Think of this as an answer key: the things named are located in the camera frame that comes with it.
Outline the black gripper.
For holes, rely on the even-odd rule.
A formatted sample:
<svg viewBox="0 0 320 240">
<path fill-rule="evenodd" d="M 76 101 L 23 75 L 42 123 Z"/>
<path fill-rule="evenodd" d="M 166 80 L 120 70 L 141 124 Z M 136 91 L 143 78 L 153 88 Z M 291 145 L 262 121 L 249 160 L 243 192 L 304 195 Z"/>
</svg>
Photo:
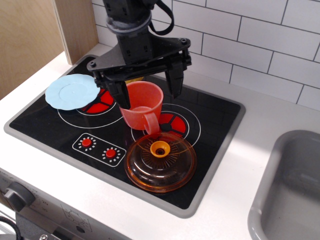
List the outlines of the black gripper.
<svg viewBox="0 0 320 240">
<path fill-rule="evenodd" d="M 165 73 L 172 97 L 182 91 L 184 71 L 191 65 L 188 38 L 160 37 L 150 32 L 119 37 L 118 44 L 87 64 L 97 84 L 106 87 L 122 109 L 130 108 L 127 80 Z"/>
</svg>

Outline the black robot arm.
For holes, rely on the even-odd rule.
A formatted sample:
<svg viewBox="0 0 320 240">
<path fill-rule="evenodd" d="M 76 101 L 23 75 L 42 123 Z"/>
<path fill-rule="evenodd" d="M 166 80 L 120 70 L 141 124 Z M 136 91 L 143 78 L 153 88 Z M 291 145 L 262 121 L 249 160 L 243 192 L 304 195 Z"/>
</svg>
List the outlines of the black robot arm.
<svg viewBox="0 0 320 240">
<path fill-rule="evenodd" d="M 105 0 L 106 26 L 116 35 L 117 45 L 87 64 L 97 87 L 109 91 L 123 109 L 131 107 L 126 81 L 165 73 L 169 92 L 182 91 L 184 71 L 192 64 L 188 38 L 166 35 L 175 25 L 170 8 L 161 0 Z M 152 24 L 152 10 L 161 8 L 171 19 L 165 30 Z"/>
</svg>

